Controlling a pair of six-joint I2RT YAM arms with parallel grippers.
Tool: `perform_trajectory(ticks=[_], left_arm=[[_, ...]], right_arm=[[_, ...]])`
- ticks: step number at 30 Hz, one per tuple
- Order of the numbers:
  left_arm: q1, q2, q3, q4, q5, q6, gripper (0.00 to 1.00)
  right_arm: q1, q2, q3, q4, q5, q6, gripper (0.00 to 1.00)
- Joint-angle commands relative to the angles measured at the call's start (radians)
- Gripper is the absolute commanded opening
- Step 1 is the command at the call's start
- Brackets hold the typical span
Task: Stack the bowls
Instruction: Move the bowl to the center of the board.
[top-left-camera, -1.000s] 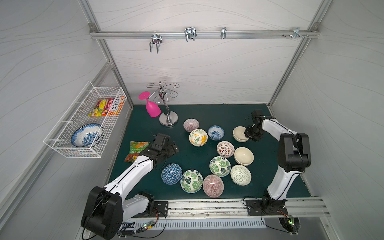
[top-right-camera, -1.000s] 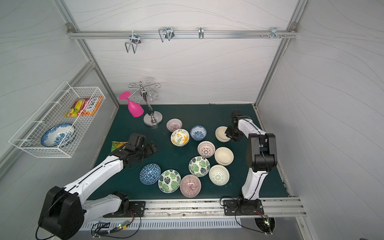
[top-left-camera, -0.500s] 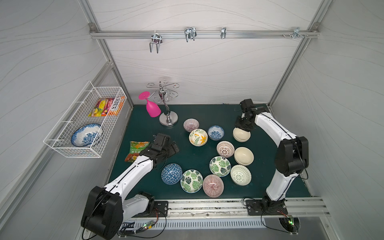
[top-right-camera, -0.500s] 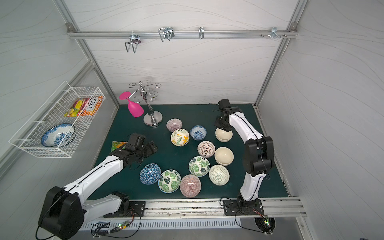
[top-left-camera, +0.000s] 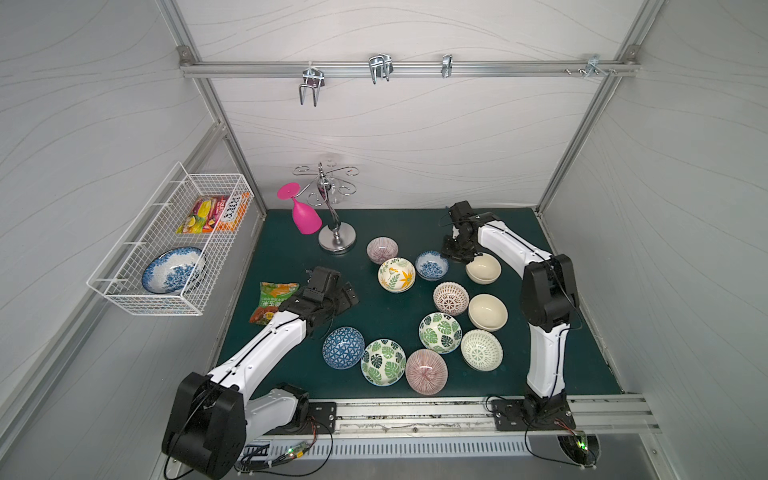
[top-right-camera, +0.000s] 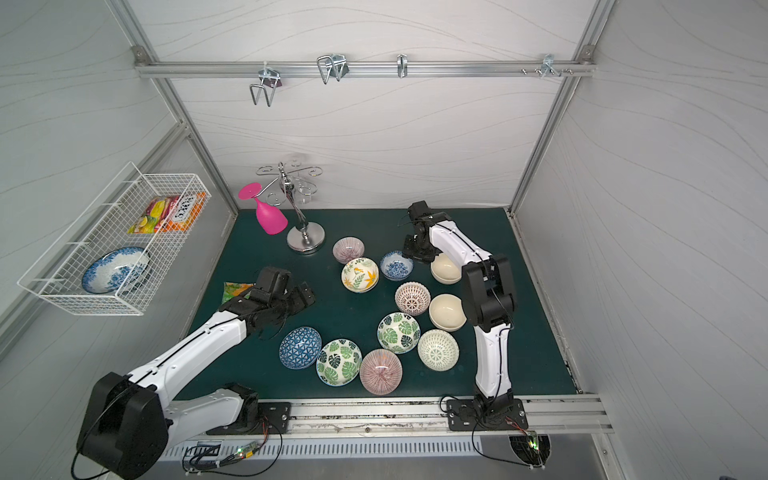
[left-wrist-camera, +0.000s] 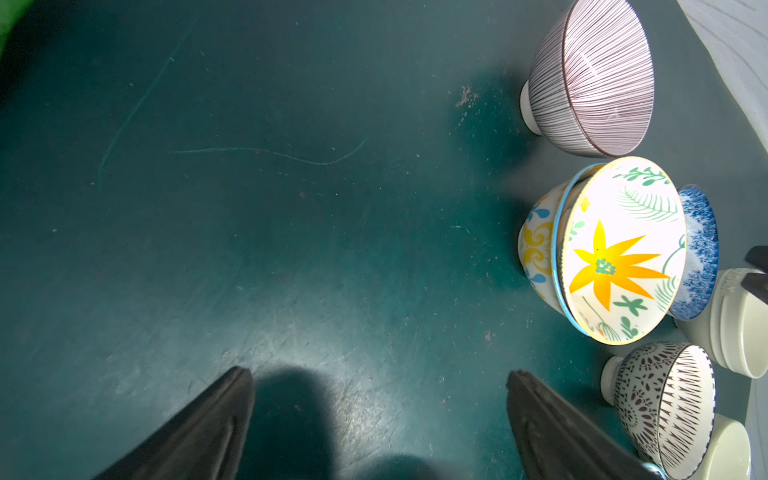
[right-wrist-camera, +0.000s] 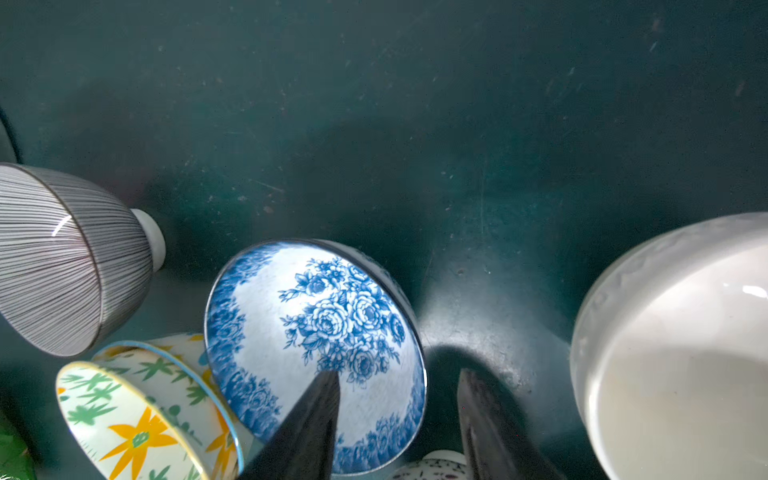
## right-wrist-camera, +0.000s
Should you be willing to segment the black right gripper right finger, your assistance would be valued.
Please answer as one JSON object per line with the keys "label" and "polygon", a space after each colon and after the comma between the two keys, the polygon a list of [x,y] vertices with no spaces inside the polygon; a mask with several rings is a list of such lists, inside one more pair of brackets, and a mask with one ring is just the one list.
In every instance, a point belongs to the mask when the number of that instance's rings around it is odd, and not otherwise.
{"label": "black right gripper right finger", "polygon": [[562,479],[475,371],[460,371],[457,406],[470,479]]}

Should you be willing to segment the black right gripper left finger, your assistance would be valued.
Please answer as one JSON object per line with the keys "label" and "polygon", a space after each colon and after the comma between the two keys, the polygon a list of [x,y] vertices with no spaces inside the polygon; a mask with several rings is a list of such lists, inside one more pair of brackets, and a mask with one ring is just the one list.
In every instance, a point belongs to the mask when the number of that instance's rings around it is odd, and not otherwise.
{"label": "black right gripper left finger", "polygon": [[319,373],[241,479],[326,480],[331,477],[340,404],[338,373]]}

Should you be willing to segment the small blue floral bowl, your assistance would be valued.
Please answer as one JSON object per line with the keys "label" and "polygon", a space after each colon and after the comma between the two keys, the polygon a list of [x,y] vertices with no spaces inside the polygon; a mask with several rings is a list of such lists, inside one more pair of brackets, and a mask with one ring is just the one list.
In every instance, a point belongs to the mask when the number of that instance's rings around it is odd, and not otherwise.
{"label": "small blue floral bowl", "polygon": [[262,442],[318,374],[338,374],[337,475],[395,462],[423,423],[427,373],[414,310],[394,278],[353,247],[289,239],[238,253],[214,282],[204,337],[220,392]]}

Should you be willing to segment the yellow leaf pattern bowl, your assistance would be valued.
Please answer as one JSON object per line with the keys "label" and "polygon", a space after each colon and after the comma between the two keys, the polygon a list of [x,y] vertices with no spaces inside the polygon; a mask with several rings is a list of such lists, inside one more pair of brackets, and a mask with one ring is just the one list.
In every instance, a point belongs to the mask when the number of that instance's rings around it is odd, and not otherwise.
{"label": "yellow leaf pattern bowl", "polygon": [[63,366],[56,389],[67,427],[104,478],[211,479],[144,393],[92,358]]}

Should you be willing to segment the green leaf bowl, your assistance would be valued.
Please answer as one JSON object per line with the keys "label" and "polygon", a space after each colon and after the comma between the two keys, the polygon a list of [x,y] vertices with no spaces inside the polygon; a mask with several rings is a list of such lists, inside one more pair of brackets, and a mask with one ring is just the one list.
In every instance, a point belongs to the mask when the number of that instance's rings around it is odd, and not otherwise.
{"label": "green leaf bowl", "polygon": [[1,480],[36,480],[34,462],[25,441],[10,420],[0,418]]}

